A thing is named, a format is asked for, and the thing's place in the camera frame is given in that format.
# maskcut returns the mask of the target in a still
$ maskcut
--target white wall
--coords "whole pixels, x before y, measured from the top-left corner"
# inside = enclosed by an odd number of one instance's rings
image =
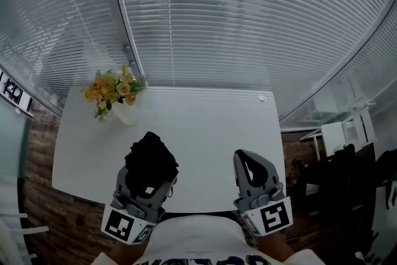
[[[372,123],[377,137],[375,157],[378,159],[386,150],[397,148],[397,109],[375,116]],[[374,258],[385,259],[397,244],[397,207],[386,209],[386,187],[377,189],[372,230],[379,232],[379,236],[368,255],[375,253]]]

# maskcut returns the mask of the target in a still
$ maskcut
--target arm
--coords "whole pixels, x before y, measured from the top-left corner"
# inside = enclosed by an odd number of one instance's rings
[[[257,238],[256,246],[259,251],[279,262],[284,262],[294,254],[279,232]]]
[[[132,265],[142,257],[147,245],[148,240],[139,245],[127,245],[116,242],[108,257],[113,259],[118,265]]]

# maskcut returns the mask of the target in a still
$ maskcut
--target person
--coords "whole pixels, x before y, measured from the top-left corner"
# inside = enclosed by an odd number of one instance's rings
[[[279,232],[246,244],[241,227],[224,217],[190,215],[158,224],[149,242],[117,242],[92,265],[324,265],[310,249],[294,253]]]

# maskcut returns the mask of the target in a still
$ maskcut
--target white shirt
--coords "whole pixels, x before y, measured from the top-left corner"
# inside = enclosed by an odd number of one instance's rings
[[[228,218],[192,215],[172,218],[153,230],[140,265],[324,265],[300,251],[280,263],[246,244],[241,227]],[[93,265],[117,265],[101,253]]]

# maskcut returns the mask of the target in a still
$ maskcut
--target yellow flower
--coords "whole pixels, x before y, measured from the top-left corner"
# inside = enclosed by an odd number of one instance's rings
[[[127,68],[128,68],[128,65],[124,64],[124,65],[122,65],[122,66],[120,67],[120,70],[122,70],[123,73],[124,73],[124,72],[126,72]]]
[[[86,101],[89,101],[89,102],[91,102],[91,101],[93,101],[94,100],[94,95],[92,94],[92,92],[91,92],[91,90],[90,89],[86,89],[85,91],[84,91],[84,99],[86,100]]]
[[[126,82],[132,82],[132,80],[133,80],[133,77],[132,77],[132,74],[131,74],[131,73],[125,73],[125,74],[123,75],[123,77],[124,77],[124,80],[125,80]]]
[[[99,107],[100,109],[105,109],[105,108],[106,108],[106,102],[105,102],[105,101],[99,102],[99,103],[98,103],[98,107]]]
[[[135,103],[135,100],[136,100],[136,94],[127,94],[126,96],[125,96],[125,102],[128,104],[128,105],[133,105],[134,103]]]
[[[125,95],[130,91],[130,86],[126,82],[121,82],[116,86],[116,90],[120,95]]]
[[[91,84],[91,89],[93,91],[100,91],[100,82],[95,81]]]

